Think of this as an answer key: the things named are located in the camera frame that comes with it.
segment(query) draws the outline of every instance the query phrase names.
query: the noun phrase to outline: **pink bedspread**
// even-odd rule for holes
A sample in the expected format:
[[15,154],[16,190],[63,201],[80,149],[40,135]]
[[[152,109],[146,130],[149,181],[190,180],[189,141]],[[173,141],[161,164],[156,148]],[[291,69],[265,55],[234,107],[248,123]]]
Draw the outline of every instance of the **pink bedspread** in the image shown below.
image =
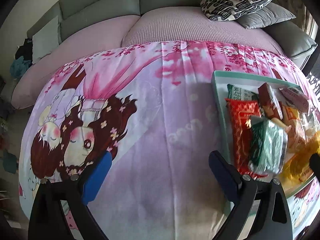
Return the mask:
[[[291,60],[248,46],[153,42],[81,58],[45,85],[25,129],[19,182],[26,216],[39,179],[81,174],[110,151],[112,167],[88,205],[109,239],[211,239],[224,206],[208,166],[209,153],[221,150],[214,70],[299,84],[319,108]],[[63,209],[79,238],[67,203]]]

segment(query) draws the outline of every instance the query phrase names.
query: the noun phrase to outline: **blurry tray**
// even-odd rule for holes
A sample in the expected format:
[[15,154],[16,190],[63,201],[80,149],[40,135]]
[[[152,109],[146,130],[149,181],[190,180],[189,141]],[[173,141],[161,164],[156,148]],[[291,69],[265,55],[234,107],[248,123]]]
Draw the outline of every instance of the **blurry tray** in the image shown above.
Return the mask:
[[[279,91],[279,88],[295,87],[302,91],[301,87],[297,84],[293,84],[280,79],[259,76],[255,74],[219,70],[214,71],[212,74],[211,85],[214,91],[215,102],[219,112],[219,122],[221,128],[221,139],[223,147],[223,152],[221,154],[225,158],[225,160],[230,164],[234,164],[234,157],[232,127],[230,122],[230,115],[228,109],[226,108],[225,101],[225,98],[228,98],[227,84],[236,85],[237,87],[241,87],[258,94],[258,88],[265,82],[267,82],[272,87],[279,101],[285,101],[285,98]],[[284,161],[288,161],[291,157],[292,154],[286,154]],[[294,191],[287,193],[286,197],[289,198],[292,195],[298,193],[306,185],[308,185],[309,182],[313,180],[313,178],[314,175],[311,176],[307,181],[302,183]],[[272,177],[268,176],[267,178],[263,179],[263,181],[270,181],[271,179]]]

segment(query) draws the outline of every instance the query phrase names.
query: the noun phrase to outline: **wall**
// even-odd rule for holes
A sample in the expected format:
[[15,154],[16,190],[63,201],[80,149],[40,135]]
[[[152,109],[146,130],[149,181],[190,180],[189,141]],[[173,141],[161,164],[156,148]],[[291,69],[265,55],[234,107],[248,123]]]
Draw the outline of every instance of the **wall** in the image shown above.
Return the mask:
[[7,81],[10,65],[18,46],[27,37],[27,30],[58,0],[19,0],[0,28],[0,75]]

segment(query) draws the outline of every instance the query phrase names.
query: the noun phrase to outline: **snack package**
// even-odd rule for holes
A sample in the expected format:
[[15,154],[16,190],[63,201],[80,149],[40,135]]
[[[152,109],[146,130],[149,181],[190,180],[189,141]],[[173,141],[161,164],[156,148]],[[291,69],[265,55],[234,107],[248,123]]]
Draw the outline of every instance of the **snack package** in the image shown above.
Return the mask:
[[272,122],[274,122],[276,125],[280,126],[282,129],[284,129],[284,131],[288,134],[290,129],[291,129],[291,125],[286,126],[283,122],[281,122],[278,118],[272,118],[271,119]]
[[253,93],[249,90],[237,87],[235,85],[227,85],[228,88],[228,98],[235,99],[235,100],[241,100],[241,101],[258,101],[259,104],[259,110],[261,115],[264,116],[264,110],[262,106],[259,103],[259,98],[256,93]]
[[284,189],[296,187],[310,178],[313,171],[309,167],[309,159],[314,153],[320,154],[320,131],[316,132],[308,143],[284,164],[279,177],[281,183],[284,183]]
[[287,133],[267,118],[251,116],[251,157],[249,169],[256,174],[279,174],[282,171]]
[[257,101],[240,101],[226,98],[231,116],[233,132],[234,166],[240,174],[249,174],[252,178],[261,177],[248,168],[252,131],[250,125],[251,115],[260,115]]
[[291,129],[288,132],[287,149],[288,152],[295,153],[306,143],[305,132],[299,117],[299,111],[282,103],[281,106],[283,110],[283,122],[285,125],[291,126]]
[[308,125],[304,127],[306,138],[311,138],[317,131],[320,131],[320,123],[318,121],[318,118],[316,117],[315,111],[311,113],[308,117],[306,117],[308,121]]
[[300,90],[293,87],[280,88],[279,90],[301,112],[309,115],[314,110],[312,101]]
[[265,116],[269,119],[278,118],[282,120],[283,115],[279,101],[276,98],[275,93],[273,92],[270,85],[264,83],[261,87],[258,88],[259,91],[259,100],[263,107]]

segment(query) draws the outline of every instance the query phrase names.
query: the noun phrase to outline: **black clamp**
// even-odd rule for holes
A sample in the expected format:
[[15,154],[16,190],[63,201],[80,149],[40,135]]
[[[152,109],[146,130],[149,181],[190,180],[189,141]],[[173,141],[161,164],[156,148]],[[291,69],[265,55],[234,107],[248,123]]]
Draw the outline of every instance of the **black clamp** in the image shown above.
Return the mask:
[[218,151],[210,153],[209,166],[226,198],[235,204],[214,240],[238,239],[255,200],[260,200],[260,205],[246,239],[292,240],[289,207],[278,179],[267,183],[240,175]]

